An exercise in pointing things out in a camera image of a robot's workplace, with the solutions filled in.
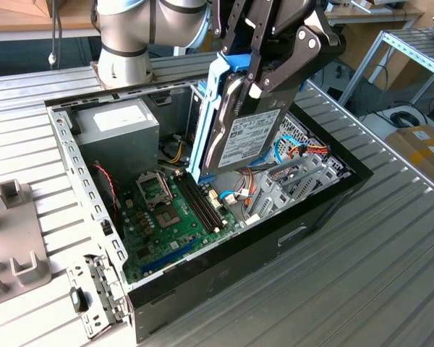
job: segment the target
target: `hard drive label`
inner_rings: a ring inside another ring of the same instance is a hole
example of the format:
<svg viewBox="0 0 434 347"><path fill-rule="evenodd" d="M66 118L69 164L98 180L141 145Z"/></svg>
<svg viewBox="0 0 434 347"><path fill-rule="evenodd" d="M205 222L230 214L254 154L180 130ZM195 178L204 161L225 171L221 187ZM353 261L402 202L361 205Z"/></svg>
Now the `hard drive label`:
<svg viewBox="0 0 434 347"><path fill-rule="evenodd" d="M275 124L280 109L235 119L218 167L258 155Z"/></svg>

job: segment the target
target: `expansion slot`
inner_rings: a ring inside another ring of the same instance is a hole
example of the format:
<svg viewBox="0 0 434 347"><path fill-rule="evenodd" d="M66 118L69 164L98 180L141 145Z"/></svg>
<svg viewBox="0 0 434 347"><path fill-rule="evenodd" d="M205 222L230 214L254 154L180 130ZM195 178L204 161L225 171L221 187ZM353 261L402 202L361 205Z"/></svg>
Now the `expansion slot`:
<svg viewBox="0 0 434 347"><path fill-rule="evenodd" d="M195 180L189 174L179 177L175 182L208 234L214 232L215 228L224 226L217 212L201 194Z"/></svg>
<svg viewBox="0 0 434 347"><path fill-rule="evenodd" d="M169 253L168 255L163 256L160 259L155 260L154 262L150 262L149 264L146 264L145 266L142 266L141 270L142 273L146 273L150 270L155 270L158 267L164 266L165 264L167 264L168 262L171 262L172 260L182 256L183 254L188 253L191 248L192 245L197 241L197 239L191 241L189 244L183 246L180 249L177 249L171 253Z"/></svg>

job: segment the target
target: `slotted aluminum surface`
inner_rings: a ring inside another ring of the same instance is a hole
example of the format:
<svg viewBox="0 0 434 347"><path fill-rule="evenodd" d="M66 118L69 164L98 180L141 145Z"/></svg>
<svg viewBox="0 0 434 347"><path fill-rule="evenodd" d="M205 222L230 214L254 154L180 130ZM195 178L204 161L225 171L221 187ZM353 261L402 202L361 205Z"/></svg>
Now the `slotted aluminum surface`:
<svg viewBox="0 0 434 347"><path fill-rule="evenodd" d="M0 304L0 346L134 345L127 325L87 340L64 274L94 242L42 100L95 90L89 68L0 78L0 181L31 184L53 273ZM434 346L434 189L312 85L297 102L374 176L321 231L146 346Z"/></svg>
<svg viewBox="0 0 434 347"><path fill-rule="evenodd" d="M390 30L384 42L434 73L434 34L431 29Z"/></svg>

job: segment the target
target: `green circuit board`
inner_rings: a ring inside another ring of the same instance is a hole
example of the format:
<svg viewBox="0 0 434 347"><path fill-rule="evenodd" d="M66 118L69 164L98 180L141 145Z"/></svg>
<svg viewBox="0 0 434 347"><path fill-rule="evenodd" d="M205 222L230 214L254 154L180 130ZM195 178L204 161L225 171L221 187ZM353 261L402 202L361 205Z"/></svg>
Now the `green circuit board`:
<svg viewBox="0 0 434 347"><path fill-rule="evenodd" d="M219 232L206 232L172 177L166 178L173 200L170 205L156 205L147 210L145 200L136 185L124 189L118 196L122 205L118 225L124 231L123 243L128 259L124 273L128 283L134 283L165 266L212 244L237 229L239 221L225 209L216 210L226 225ZM211 187L203 187L207 197ZM127 208L126 200L132 204ZM167 227L161 224L173 223Z"/></svg>

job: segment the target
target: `motherboard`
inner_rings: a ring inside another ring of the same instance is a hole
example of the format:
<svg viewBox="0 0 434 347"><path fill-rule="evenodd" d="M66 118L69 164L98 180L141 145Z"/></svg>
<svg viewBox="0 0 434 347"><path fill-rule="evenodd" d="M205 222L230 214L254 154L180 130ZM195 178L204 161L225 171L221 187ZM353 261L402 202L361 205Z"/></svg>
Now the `motherboard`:
<svg viewBox="0 0 434 347"><path fill-rule="evenodd" d="M122 227L129 255L124 263L128 283L137 282L242 227L217 202L209 184L198 186L186 176L165 176L158 172L142 175L136 183L118 196L122 208L117 225Z"/></svg>

